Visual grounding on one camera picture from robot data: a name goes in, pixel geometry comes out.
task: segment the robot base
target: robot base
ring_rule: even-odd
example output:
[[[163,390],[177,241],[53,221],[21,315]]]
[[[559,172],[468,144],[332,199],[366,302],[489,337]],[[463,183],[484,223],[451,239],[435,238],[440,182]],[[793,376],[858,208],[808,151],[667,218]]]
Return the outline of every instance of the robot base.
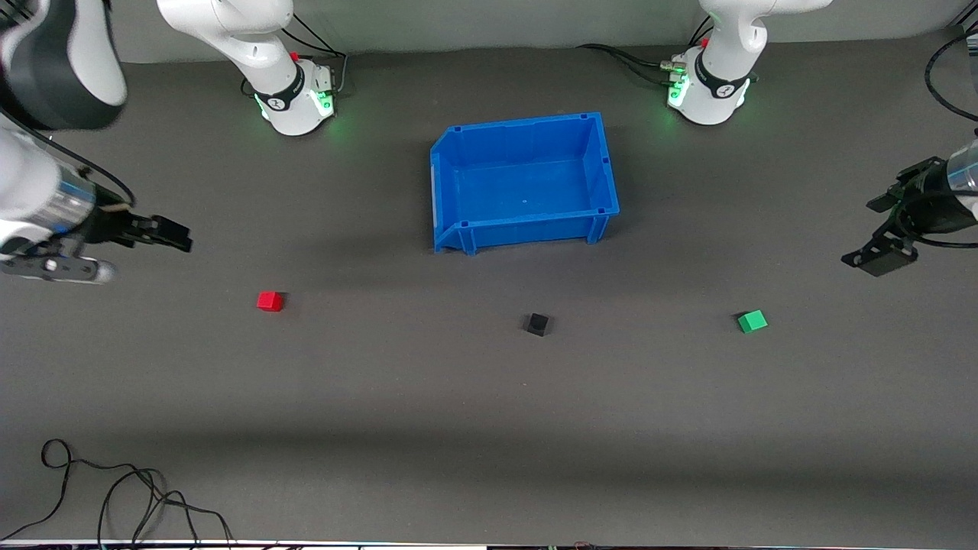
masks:
[[[286,111],[266,109],[258,100],[261,115],[283,135],[301,136],[315,130],[335,113],[333,73],[328,67],[320,67],[308,60],[296,63],[305,72],[305,87]]]
[[[695,46],[685,53],[673,56],[673,63],[684,63],[691,68],[696,62],[703,48]],[[679,82],[670,88],[668,105],[679,111],[690,121],[697,124],[712,126],[726,122],[734,111],[743,105],[744,94],[750,86],[750,80],[735,91],[731,97],[717,99],[713,97],[713,92],[704,84],[695,70],[687,70]]]

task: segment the cube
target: cube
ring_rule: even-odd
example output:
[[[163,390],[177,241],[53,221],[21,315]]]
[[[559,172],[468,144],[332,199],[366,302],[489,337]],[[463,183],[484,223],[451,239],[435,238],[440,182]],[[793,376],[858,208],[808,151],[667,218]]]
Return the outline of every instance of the cube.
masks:
[[[278,312],[286,306],[286,297],[279,293],[264,292],[258,295],[258,309]]]
[[[764,318],[764,313],[760,309],[742,315],[737,322],[740,323],[743,334],[750,334],[768,326],[768,320]]]
[[[546,336],[547,325],[549,323],[550,317],[540,315],[539,313],[534,313],[533,315],[530,315],[530,323],[526,326],[526,332],[535,334],[537,336]]]

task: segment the green led light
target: green led light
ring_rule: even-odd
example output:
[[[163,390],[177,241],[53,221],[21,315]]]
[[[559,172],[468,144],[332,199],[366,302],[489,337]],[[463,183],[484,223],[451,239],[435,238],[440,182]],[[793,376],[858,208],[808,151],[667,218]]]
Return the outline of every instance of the green led light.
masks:
[[[736,101],[736,105],[738,107],[743,105],[744,100],[747,98],[747,88],[749,87],[750,87],[750,78],[747,78],[747,81],[744,82],[743,84],[743,93],[740,94],[740,99]]]
[[[258,99],[258,94],[254,95],[254,101],[258,104],[258,109],[261,110],[261,117],[268,120],[268,113],[265,113],[265,106],[262,105],[261,100]]]
[[[683,79],[676,84],[673,84],[673,86],[678,87],[679,90],[673,91],[671,94],[669,94],[669,105],[678,109],[682,106],[683,100],[686,98],[686,92],[689,91],[689,75],[684,74]]]
[[[309,96],[316,104],[316,110],[320,116],[326,118],[333,115],[333,97],[329,92],[314,92],[309,90]]]

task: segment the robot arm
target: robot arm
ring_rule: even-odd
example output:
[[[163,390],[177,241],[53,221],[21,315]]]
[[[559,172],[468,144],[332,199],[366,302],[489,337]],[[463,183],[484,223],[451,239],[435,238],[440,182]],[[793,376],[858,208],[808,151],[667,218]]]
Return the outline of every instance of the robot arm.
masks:
[[[875,277],[917,261],[914,243],[978,249],[978,243],[946,243],[925,237],[978,225],[978,140],[947,160],[934,157],[900,172],[897,183],[867,207],[888,212],[887,219],[868,243],[842,256],[842,261]]]
[[[720,124],[743,105],[748,75],[768,45],[761,18],[812,12],[832,0],[700,0],[713,18],[709,45],[693,46],[663,64],[673,73],[668,105],[697,124]]]
[[[289,25],[292,0],[157,0],[170,26],[224,54],[255,90],[264,117],[288,136],[315,130],[334,112],[333,75],[294,60],[273,34]]]
[[[82,257],[86,244],[164,244],[189,252],[186,227],[136,215],[133,201],[88,180],[87,168],[39,147],[80,160],[38,130],[105,127],[121,113],[126,86],[107,1],[38,0],[31,7],[26,22],[0,35],[0,270],[103,283],[114,269]]]

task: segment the green cube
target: green cube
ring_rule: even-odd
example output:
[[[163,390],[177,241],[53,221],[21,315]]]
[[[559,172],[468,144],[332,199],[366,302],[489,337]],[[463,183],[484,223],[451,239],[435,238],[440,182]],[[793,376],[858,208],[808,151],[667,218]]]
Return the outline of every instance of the green cube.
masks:
[[[750,334],[768,326],[768,320],[764,318],[764,313],[761,313],[760,309],[743,315],[737,319],[737,322],[740,323],[743,334]]]

